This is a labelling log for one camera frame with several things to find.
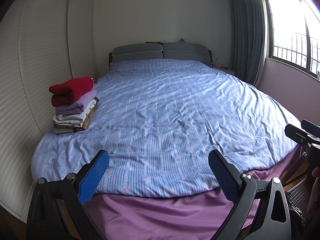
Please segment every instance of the louvered wardrobe door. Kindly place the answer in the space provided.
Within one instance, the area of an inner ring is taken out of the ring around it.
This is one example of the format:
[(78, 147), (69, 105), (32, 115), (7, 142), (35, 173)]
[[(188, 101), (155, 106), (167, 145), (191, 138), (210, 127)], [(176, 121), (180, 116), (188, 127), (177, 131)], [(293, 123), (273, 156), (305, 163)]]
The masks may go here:
[(26, 0), (21, 14), (21, 76), (31, 110), (43, 134), (52, 127), (54, 115), (48, 88), (71, 78), (67, 11), (68, 0)]
[(74, 78), (96, 78), (92, 40), (93, 0), (69, 0), (68, 45)]
[(15, 0), (0, 22), (0, 204), (26, 221), (34, 182), (30, 160), (42, 134), (29, 108), (19, 66), (19, 20)]

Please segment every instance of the purple folded clothing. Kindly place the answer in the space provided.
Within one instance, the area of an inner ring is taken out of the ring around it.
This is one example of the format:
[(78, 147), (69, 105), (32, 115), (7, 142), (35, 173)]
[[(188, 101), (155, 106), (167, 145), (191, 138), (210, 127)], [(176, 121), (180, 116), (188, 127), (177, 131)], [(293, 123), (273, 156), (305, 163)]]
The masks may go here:
[(65, 105), (57, 106), (56, 114), (80, 114), (82, 113), (90, 103), (90, 101), (97, 95), (97, 91), (92, 89), (91, 91), (83, 94), (76, 102)]

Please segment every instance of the white folded shirt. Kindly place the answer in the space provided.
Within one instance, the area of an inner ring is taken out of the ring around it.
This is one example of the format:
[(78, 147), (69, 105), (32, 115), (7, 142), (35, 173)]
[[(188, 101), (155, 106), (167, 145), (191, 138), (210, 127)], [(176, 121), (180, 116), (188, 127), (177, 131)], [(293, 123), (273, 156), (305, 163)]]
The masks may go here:
[(87, 108), (81, 114), (58, 114), (53, 116), (53, 122), (59, 125), (82, 127), (82, 123), (96, 105), (95, 99), (91, 100)]

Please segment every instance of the blue striped duvet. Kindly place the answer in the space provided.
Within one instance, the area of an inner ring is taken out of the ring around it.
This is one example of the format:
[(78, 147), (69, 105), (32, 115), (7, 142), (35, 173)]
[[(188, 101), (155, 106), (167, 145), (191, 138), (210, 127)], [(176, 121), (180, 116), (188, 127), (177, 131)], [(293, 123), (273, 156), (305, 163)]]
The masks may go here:
[(47, 133), (32, 162), (35, 180), (63, 179), (100, 150), (110, 165), (98, 193), (191, 195), (218, 183), (212, 149), (240, 172), (266, 169), (296, 144), (284, 134), (300, 122), (253, 86), (196, 61), (127, 61), (95, 85), (99, 106), (86, 131)]

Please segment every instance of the screw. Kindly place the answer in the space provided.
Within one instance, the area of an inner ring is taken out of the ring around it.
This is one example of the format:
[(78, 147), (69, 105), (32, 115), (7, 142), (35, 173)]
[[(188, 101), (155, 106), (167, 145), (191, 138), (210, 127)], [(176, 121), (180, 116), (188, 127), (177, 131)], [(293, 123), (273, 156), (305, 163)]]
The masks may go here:
[(44, 178), (38, 179), (38, 183), (39, 183), (39, 184), (44, 184), (44, 182), (45, 182), (45, 179), (44, 179)]
[(251, 179), (251, 175), (248, 174), (248, 173), (244, 173), (244, 174), (242, 174), (242, 178), (244, 178), (244, 179)]
[(68, 175), (67, 175), (67, 179), (74, 179), (75, 178), (75, 174), (74, 173), (69, 173)]
[(277, 178), (277, 177), (274, 177), (272, 180), (273, 180), (273, 182), (276, 183), (276, 184), (279, 184), (279, 183), (281, 182), (280, 179)]

